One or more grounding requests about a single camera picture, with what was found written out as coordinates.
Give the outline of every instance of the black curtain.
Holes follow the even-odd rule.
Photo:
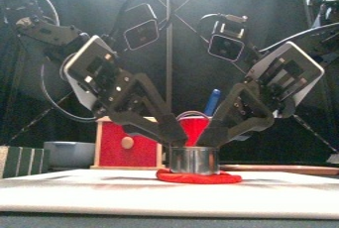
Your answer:
[[[56,6],[62,25],[75,25],[90,35],[107,34],[123,0],[51,0]],[[151,4],[158,18],[166,17],[166,0],[139,0]],[[44,0],[39,0],[50,13]],[[304,0],[175,0],[174,18],[174,84],[172,111],[178,115],[187,110],[204,110],[210,94],[219,88],[226,98],[234,84],[243,78],[239,69],[208,55],[196,34],[200,18],[212,13],[247,16],[252,43],[263,49],[298,32],[308,29]],[[16,37],[1,23],[1,144],[7,144],[20,129],[50,109],[50,104],[35,98],[14,84],[20,81],[20,64],[30,64],[20,53]],[[150,46],[123,54],[124,67],[131,72],[143,71],[166,97],[166,34]],[[338,63],[327,67],[326,77],[298,107],[296,114],[314,131],[338,144]],[[72,96],[63,102],[72,112],[90,116]],[[66,119],[52,110],[11,141],[11,145],[42,146],[44,141],[95,141],[95,124],[82,124]],[[226,162],[324,162],[331,151],[314,134],[292,118],[276,120],[274,126],[243,141],[223,146]]]

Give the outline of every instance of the silver cup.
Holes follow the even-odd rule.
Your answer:
[[[170,170],[175,173],[219,174],[219,148],[171,147]]]

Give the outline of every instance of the gray bowl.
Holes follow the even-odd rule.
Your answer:
[[[94,164],[94,143],[46,142],[44,149],[51,151],[51,169],[87,169]]]

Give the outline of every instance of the red cup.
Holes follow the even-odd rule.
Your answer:
[[[196,141],[210,123],[210,119],[203,116],[190,116],[190,117],[180,118],[179,123],[188,136],[188,141],[186,143],[186,146],[192,147],[196,145]]]

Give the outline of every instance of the black cable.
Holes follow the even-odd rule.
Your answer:
[[[83,123],[95,122],[96,121],[95,117],[83,118],[83,117],[79,117],[79,116],[74,115],[67,110],[64,110],[59,106],[59,104],[55,102],[55,100],[52,99],[51,95],[48,94],[48,90],[47,90],[47,86],[46,86],[46,80],[44,80],[44,78],[46,78],[46,66],[44,66],[44,64],[42,65],[40,76],[42,76],[40,87],[42,87],[42,90],[43,90],[43,94],[44,94],[47,100],[50,101],[50,103],[52,104],[52,106],[58,109],[58,111],[62,112],[63,115],[74,121],[83,122]]]
[[[111,29],[111,32],[108,34],[108,36],[111,38],[114,37],[114,35],[116,34],[116,32],[119,30],[120,22],[122,22],[122,19],[123,19],[123,14],[124,14],[124,12],[127,10],[128,5],[132,3],[132,1],[134,0],[126,0],[123,5],[122,5],[122,7],[120,7],[120,10],[118,12],[118,16],[116,16],[116,19],[115,19],[115,23],[112,25],[112,29]],[[170,26],[171,22],[172,22],[172,17],[174,17],[174,10],[172,10],[172,8],[174,8],[174,0],[170,0],[168,19],[167,19],[164,25],[162,27],[159,27],[159,31],[164,30]]]
[[[286,38],[284,40],[279,41],[278,43],[275,43],[274,45],[271,45],[270,47],[267,47],[266,49],[260,50],[260,53],[266,53],[267,51],[275,50],[278,47],[280,47],[286,42],[294,42],[296,40],[300,40],[302,38],[304,38],[306,36],[312,36],[316,33],[326,31],[326,30],[331,30],[331,29],[336,29],[339,28],[339,23],[327,25],[327,26],[322,26],[322,27],[316,27],[312,28],[304,32],[300,32],[295,35],[292,35],[291,37]]]
[[[219,13],[219,14],[208,14],[204,17],[202,17],[199,20],[196,32],[198,32],[199,37],[202,38],[202,42],[204,41],[203,42],[204,46],[208,45],[210,41],[204,38],[204,35],[203,35],[203,23],[211,19],[219,21],[222,18],[223,18],[222,14]]]

